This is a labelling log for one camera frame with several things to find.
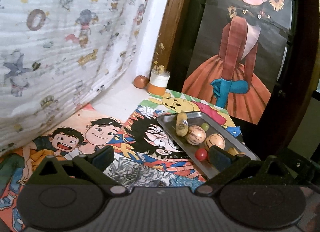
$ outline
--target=green grape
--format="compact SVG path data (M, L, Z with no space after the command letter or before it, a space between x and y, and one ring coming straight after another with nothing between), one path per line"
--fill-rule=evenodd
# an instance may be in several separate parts
M203 124L201 125L201 128L202 128L203 130L207 131L207 130L209 129L208 123L203 123Z

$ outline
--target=girl painting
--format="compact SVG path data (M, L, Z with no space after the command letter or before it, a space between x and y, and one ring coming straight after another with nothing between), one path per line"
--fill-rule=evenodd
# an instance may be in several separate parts
M228 8L230 23L223 28L219 54L186 79L182 92L257 124L271 96L253 73L258 39L261 29L272 23L268 10L281 11L284 0L239 1L238 7Z

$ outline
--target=cartoon poster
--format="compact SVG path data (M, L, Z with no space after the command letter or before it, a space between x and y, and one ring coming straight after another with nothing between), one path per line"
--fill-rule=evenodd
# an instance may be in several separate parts
M106 144L113 146L115 159L104 173L129 190L134 186L196 189L206 181L205 177L156 119L161 114L182 111L205 112L232 135L241 137L239 127L225 109L171 90L164 96L150 95L143 100L125 123L87 105L29 144L0 158L0 218L12 231L23 229L17 198L46 155L71 160L79 154L92 154Z
M257 124L286 54L291 0L207 0L183 93Z
M85 106L58 126L0 158L0 218L11 231L23 229L17 197L46 155L71 160L104 147L121 128L120 120Z

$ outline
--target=stainless steel tray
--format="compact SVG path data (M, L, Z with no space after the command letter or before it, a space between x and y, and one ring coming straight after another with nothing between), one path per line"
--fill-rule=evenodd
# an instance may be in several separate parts
M239 142L232 134L225 130L221 125L215 122L210 116L203 112L190 112L186 113L188 116L188 125L201 125L204 122L209 124L209 129L206 135L209 136L214 133L221 134L226 142L225 150L230 147L235 147L239 152L244 152L252 160L260 160L257 155L250 151L243 143ZM170 135L177 144L184 150L191 160L199 167L199 169L209 178L216 176L219 171L208 161L198 161L195 157L195 152L199 148L204 148L204 143L195 146L189 144L184 137L176 134L176 120L177 114L166 114L158 117L158 123L162 126L164 131Z

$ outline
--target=cartoon boy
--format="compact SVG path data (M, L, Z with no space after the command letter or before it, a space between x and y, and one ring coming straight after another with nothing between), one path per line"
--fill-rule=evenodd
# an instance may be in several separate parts
M81 147L84 154L92 154L103 148L120 130L121 124L114 118L101 118L86 126L85 139L88 143Z
M146 166L205 181L194 169L188 155L158 125L156 118L138 118L133 120L131 130L126 127L125 130L135 140L130 143L133 150L145 154Z
M23 169L23 175L19 182L24 183L27 181L31 176L32 171L39 165L45 156L55 155L58 160L66 160L64 156L82 145L83 141L84 137L82 133L70 127L57 128L50 135L38 136L31 143L22 148L25 168ZM34 154L35 156L30 156L31 149L37 150Z
M10 154L0 163L0 195L3 195L7 184L11 180L8 195L0 198L0 210L12 206L13 200L20 191L20 186L26 183L44 157L54 155L60 161L66 160L62 156L62 153L73 151L84 140L83 135L79 131L69 127L58 128L52 134L41 138L42 141L48 139L50 144L43 143L40 145L38 139L36 141L37 144L33 142L31 143L32 146L26 146L28 150L23 150L25 159L18 154ZM37 145L41 149L39 150L38 148L38 152L30 155L30 149L34 149L33 145L35 145L35 149L37 149ZM16 207L12 209L12 216L13 228L16 231L20 231L22 229L22 222Z

